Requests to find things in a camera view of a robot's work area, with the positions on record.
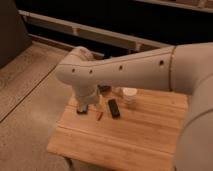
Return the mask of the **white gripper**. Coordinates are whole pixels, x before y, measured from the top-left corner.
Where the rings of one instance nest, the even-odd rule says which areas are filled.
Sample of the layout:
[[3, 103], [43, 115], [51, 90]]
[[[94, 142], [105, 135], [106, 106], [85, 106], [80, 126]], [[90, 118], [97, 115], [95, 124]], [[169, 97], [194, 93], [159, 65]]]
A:
[[77, 100], [77, 108], [82, 110], [90, 104], [98, 104], [100, 101], [100, 93], [97, 87], [89, 89], [77, 89], [75, 91], [75, 98]]

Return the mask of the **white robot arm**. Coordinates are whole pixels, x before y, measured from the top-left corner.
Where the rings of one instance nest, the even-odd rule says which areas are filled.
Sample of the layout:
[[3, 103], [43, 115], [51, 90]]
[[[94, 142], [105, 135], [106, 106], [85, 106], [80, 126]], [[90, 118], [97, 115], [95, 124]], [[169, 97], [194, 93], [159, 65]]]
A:
[[143, 88], [187, 94], [188, 113], [172, 171], [213, 171], [213, 42], [164, 47], [96, 60], [78, 46], [57, 65], [56, 77], [70, 85], [80, 104], [96, 104], [98, 87]]

